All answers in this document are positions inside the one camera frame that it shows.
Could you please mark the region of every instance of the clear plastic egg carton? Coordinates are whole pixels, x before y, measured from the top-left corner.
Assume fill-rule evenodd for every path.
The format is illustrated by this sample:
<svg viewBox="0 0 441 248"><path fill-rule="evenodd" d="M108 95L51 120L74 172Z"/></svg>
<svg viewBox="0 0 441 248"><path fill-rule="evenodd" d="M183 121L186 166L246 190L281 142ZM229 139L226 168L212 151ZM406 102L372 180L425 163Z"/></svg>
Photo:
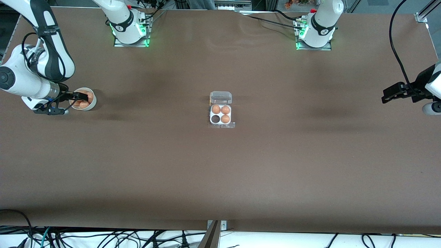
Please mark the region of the clear plastic egg carton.
<svg viewBox="0 0 441 248"><path fill-rule="evenodd" d="M232 108L229 104L233 97L228 91L213 91L210 93L210 123L214 128L234 128L236 122L232 121Z"/></svg>

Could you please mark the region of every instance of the bowl of eggs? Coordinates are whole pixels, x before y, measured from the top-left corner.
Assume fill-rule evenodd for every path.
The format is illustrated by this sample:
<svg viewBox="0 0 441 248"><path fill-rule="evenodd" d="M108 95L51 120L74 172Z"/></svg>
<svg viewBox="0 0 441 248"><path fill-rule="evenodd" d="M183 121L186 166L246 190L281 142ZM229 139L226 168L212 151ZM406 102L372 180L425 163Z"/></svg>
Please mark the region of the bowl of eggs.
<svg viewBox="0 0 441 248"><path fill-rule="evenodd" d="M210 122L213 125L228 125L231 122L230 105L212 105L210 108Z"/></svg>
<svg viewBox="0 0 441 248"><path fill-rule="evenodd" d="M87 94L88 101L76 101L72 105L72 108L74 108L76 110L87 111L87 110L91 110L93 107L95 107L95 105L97 103L97 97L95 96L95 93L93 92L93 90L86 88L86 87L83 87L83 88L76 89L74 92L80 92L83 94Z"/></svg>

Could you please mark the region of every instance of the blue cable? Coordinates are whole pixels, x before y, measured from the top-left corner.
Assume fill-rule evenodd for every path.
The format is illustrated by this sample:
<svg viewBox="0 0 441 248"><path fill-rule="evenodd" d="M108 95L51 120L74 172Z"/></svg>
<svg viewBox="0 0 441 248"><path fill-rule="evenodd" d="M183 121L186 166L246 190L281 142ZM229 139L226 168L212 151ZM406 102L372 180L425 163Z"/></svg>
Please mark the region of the blue cable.
<svg viewBox="0 0 441 248"><path fill-rule="evenodd" d="M43 247L44 247L44 243L45 243L46 235L48 235L49 228L51 228L51 227L48 227L48 228L46 229L45 233L43 234L43 237L41 238L40 248L43 248Z"/></svg>

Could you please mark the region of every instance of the white floor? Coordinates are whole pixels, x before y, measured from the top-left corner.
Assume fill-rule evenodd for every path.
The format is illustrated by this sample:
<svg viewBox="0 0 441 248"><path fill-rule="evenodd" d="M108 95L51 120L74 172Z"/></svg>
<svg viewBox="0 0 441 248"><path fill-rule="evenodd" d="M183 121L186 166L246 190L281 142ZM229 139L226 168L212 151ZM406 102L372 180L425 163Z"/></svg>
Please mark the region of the white floor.
<svg viewBox="0 0 441 248"><path fill-rule="evenodd" d="M189 233L197 233L200 231L186 231ZM63 236L91 236L95 234L107 234L102 233L66 233ZM142 239L148 239L153 234L153 231L138 232L138 235ZM158 239L169 239L177 237L182 234L181 231L167 231ZM231 248L239 245L238 248L326 248L329 241L333 237L333 234L320 234L320 233L254 233L254 232L222 232L220 238L219 248ZM99 237L87 237L78 238L71 237L64 239L73 248L97 248L99 243L105 236ZM188 243L199 242L203 235L188 236ZM370 236L375 244L376 248L389 248L392 243L392 236ZM0 248L16 247L23 239L26 238L25 234L10 234L0 235ZM116 239L109 243L105 248L114 248L116 245ZM174 248L179 245L177 242L164 243L161 248ZM120 248L137 248L139 244L134 241L125 240L120 244ZM149 244L147 248L152 248L153 244ZM361 242L361 235L358 234L339 234L333 242L331 248L364 248L365 246ZM403 237L397 236L395 245L393 248L439 248L441 247L441 238L432 237ZM28 240L25 248L30 248L30 241Z"/></svg>

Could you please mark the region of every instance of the brown table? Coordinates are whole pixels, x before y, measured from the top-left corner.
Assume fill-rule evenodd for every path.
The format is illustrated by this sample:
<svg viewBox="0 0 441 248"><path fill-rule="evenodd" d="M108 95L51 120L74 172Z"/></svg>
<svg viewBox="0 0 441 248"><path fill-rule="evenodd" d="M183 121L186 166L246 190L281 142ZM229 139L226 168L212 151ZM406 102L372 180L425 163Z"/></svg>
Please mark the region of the brown table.
<svg viewBox="0 0 441 248"><path fill-rule="evenodd" d="M317 52L232 11L168 11L149 48L114 48L100 9L54 12L67 83L99 106L43 116L0 92L1 208L46 226L441 233L441 119L380 99L403 80L390 15L342 15ZM22 19L11 48L31 31ZM436 62L412 15L393 33L411 79ZM213 90L233 94L235 129L209 127Z"/></svg>

